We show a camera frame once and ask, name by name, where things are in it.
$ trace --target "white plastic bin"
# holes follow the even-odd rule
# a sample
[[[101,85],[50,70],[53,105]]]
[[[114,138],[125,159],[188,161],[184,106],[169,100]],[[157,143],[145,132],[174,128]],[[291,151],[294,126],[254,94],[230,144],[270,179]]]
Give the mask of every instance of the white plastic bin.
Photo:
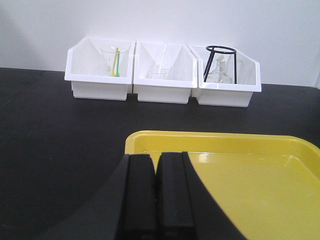
[[[139,101],[186,104],[197,85],[197,58],[186,45],[137,42],[133,93]]]
[[[192,90],[200,105],[247,107],[253,92],[261,92],[260,64],[237,50],[237,84],[204,82],[210,52],[205,46],[188,45],[198,62],[198,88]]]
[[[132,93],[134,50],[134,41],[83,38],[67,54],[64,79],[71,81],[73,96],[126,100],[127,93]],[[116,66],[119,76],[111,76],[115,56],[119,56],[119,64]]]

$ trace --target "black ring stand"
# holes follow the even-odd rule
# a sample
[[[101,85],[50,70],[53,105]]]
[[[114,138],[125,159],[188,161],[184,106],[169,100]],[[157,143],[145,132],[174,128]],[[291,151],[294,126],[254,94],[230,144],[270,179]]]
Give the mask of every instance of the black ring stand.
[[[218,51],[218,50],[215,50],[216,48],[226,49],[229,51]],[[235,50],[231,47],[227,47],[227,46],[207,46],[205,49],[210,51],[210,56],[209,56],[208,62],[206,63],[205,70],[203,73],[203,81],[204,82],[207,81],[207,77],[208,77],[208,74],[210,71],[212,61],[214,60],[215,53],[217,53],[217,54],[233,54],[233,56],[234,56],[234,84],[237,84],[237,50]]]

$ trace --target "black countertop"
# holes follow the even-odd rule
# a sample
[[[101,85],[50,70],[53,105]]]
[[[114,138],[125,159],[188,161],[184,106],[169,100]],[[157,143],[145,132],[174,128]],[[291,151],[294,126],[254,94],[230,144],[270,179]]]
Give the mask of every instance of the black countertop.
[[[290,135],[320,147],[320,90],[262,85],[247,108],[74,99],[64,72],[0,68],[0,239],[27,240],[106,182],[139,130]]]

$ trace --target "plastic storage bin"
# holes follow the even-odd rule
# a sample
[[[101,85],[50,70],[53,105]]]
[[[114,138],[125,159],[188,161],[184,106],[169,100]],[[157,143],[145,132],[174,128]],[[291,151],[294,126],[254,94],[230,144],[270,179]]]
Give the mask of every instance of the plastic storage bin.
[[[67,53],[64,79],[71,81],[73,96],[126,100],[132,93],[134,50],[134,41],[83,38]],[[118,76],[111,76],[115,68]]]
[[[198,62],[198,88],[192,90],[201,105],[247,107],[253,92],[261,92],[260,65],[237,50],[237,84],[204,82],[210,52],[205,46],[188,45]]]
[[[202,182],[250,240],[318,240],[320,149],[293,136],[138,131],[126,154],[187,151]]]
[[[133,93],[139,101],[186,104],[197,87],[197,58],[186,45],[137,42]]]

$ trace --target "yellow tray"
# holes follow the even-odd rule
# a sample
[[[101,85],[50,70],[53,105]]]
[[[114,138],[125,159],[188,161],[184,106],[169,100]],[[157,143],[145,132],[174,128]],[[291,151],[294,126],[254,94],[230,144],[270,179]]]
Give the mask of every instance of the yellow tray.
[[[126,154],[189,152],[208,191],[249,240],[320,239],[320,149],[292,136],[138,131]]]

